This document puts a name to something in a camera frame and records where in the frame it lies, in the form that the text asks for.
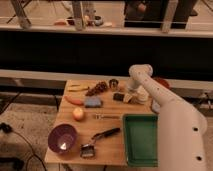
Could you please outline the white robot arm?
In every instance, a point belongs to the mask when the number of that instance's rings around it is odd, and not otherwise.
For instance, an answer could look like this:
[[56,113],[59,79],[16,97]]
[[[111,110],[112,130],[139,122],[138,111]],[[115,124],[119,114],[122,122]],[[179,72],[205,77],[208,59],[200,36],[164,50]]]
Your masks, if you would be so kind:
[[192,104],[152,78],[149,64],[129,68],[128,90],[140,85],[160,105],[157,123],[158,171],[207,171],[203,135],[207,120]]

